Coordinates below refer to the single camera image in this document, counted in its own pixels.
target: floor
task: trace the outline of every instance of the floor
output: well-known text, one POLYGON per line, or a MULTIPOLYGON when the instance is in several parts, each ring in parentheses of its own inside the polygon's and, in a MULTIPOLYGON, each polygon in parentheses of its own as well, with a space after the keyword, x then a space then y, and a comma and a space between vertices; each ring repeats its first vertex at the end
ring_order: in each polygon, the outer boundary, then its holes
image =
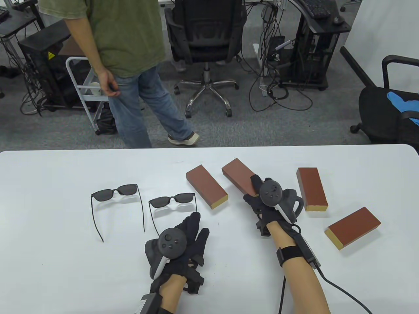
MULTIPOLYGON (((348 6, 342 15, 352 24, 358 5, 348 6)), ((243 35, 243 54, 253 67, 257 66, 251 43, 257 43, 260 36, 261 8, 256 7, 250 14, 243 35)), ((299 12, 289 3, 281 21, 281 31, 287 39, 294 39, 299 12)), ((225 117, 223 104, 211 93, 205 93, 194 109, 190 120, 202 136, 199 147, 234 146, 277 146, 277 145, 339 145, 366 144, 363 134, 351 134, 349 127, 360 120, 358 96, 364 85, 351 70, 339 53, 347 36, 341 36, 328 70, 330 87, 324 91, 306 90, 314 106, 303 112, 290 111, 277 105, 256 113, 248 101, 249 89, 255 80, 233 61, 220 67, 211 65, 212 78, 235 78, 241 88, 220 89, 227 96, 233 108, 233 117, 225 117)), ((166 41, 167 56, 170 56, 166 41)), ((0 64, 7 64, 4 51, 0 51, 0 64)), ((166 87, 173 92, 173 85, 181 79, 197 79, 201 64, 190 67, 185 74, 178 74, 169 61, 161 65, 160 76, 166 87)), ((93 132, 84 111, 43 112, 43 116, 24 116, 19 112, 21 99, 25 94, 22 77, 13 80, 0 78, 0 86, 6 97, 0 100, 0 151, 34 149, 113 149, 124 148, 117 135, 97 136, 93 132)), ((188 98, 194 91, 183 89, 181 95, 174 96, 176 104, 184 110, 188 98)), ((263 98, 256 88, 251 93, 256 108, 270 104, 270 98, 263 98)), ((291 90, 290 97, 281 104, 293 108, 305 108, 310 103, 297 91, 291 90)), ((156 117, 146 108, 143 111, 150 139, 154 147, 171 147, 167 134, 156 117)))

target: sneaker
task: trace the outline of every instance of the sneaker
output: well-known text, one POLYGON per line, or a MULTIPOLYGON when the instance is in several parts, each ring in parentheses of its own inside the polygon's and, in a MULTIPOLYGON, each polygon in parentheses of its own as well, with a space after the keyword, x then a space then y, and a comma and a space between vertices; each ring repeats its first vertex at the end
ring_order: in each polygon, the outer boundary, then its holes
POLYGON ((185 60, 175 61, 173 58, 170 60, 171 64, 175 67, 176 72, 183 73, 186 72, 186 63, 185 60))
POLYGON ((169 135, 168 140, 173 145, 194 146, 199 141, 199 135, 195 132, 192 132, 192 134, 185 138, 183 141, 176 141, 169 135))

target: brown block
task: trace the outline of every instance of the brown block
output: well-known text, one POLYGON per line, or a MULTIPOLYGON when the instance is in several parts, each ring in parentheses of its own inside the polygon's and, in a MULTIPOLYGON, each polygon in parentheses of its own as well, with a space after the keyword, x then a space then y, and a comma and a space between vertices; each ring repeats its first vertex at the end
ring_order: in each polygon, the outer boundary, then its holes
POLYGON ((363 207, 331 225, 325 233, 333 244, 341 250, 379 225, 381 225, 381 222, 368 209, 363 207))
POLYGON ((253 171, 247 168, 238 158, 222 167, 222 173, 236 186, 243 194, 256 196, 250 177, 253 171))
POLYGON ((212 209, 228 200, 227 192, 215 181, 203 165, 187 172, 186 179, 212 209))
POLYGON ((306 211, 326 211, 328 204, 317 168, 298 168, 298 184, 306 211))

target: black office chair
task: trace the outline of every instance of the black office chair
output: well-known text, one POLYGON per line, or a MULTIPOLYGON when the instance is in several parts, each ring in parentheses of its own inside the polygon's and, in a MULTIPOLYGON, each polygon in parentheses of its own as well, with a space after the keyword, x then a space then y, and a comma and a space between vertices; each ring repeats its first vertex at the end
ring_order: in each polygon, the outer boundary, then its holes
POLYGON ((179 85, 201 86, 186 106, 186 117, 191 117, 194 101, 206 89, 223 101, 226 115, 231 117, 230 102, 215 87, 232 85, 238 90, 239 85, 231 79, 213 82, 208 63, 228 63, 240 52, 247 20, 242 0, 176 0, 174 9, 165 9, 165 16, 173 59, 184 59, 187 64, 205 63, 201 81, 180 81, 174 87, 175 95, 179 95, 179 85))
POLYGON ((349 2, 346 2, 346 3, 342 4, 341 12, 345 12, 346 11, 346 6, 349 5, 349 4, 355 4, 355 3, 361 3, 361 2, 362 2, 362 0, 351 0, 349 2))
POLYGON ((382 62, 384 88, 366 87, 360 95, 359 107, 362 123, 351 126, 351 133, 364 131, 373 144, 405 143, 419 152, 419 126, 411 118, 419 119, 419 112, 400 112, 388 100, 387 94, 394 92, 404 101, 419 100, 418 93, 391 90, 388 81, 387 66, 400 63, 419 67, 419 60, 390 55, 382 62))

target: black glove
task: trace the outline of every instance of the black glove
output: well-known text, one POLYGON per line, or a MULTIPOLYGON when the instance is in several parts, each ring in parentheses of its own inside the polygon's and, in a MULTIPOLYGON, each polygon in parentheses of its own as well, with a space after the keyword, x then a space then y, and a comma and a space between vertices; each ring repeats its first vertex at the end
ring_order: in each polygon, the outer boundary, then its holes
POLYGON ((204 265, 204 250, 210 231, 208 228, 203 228, 198 234, 200 219, 201 214, 193 212, 181 224, 175 227, 182 230, 186 235, 185 252, 180 257, 166 264, 160 277, 152 283, 151 293, 158 292, 160 286, 174 274, 187 278, 188 288, 184 290, 190 294, 197 294, 199 287, 204 284, 204 279, 196 269, 198 265, 204 265))
MULTIPOLYGON (((258 175, 253 175, 251 177, 252 185, 255 191, 259 194, 259 190, 261 185, 263 184, 262 179, 258 175)), ((289 190, 284 190, 284 195, 289 193, 289 190)), ((249 204, 253 212, 257 215, 259 218, 259 222, 256 224, 257 229, 260 230, 261 235, 263 237, 269 237, 271 234, 268 231, 268 228, 266 227, 267 224, 277 221, 282 229, 290 236, 294 237, 296 234, 298 234, 297 231, 295 231, 292 226, 285 221, 285 219, 282 217, 281 213, 277 211, 274 207, 268 207, 265 205, 261 198, 258 196, 254 197, 249 194, 246 194, 243 196, 244 201, 249 204)))

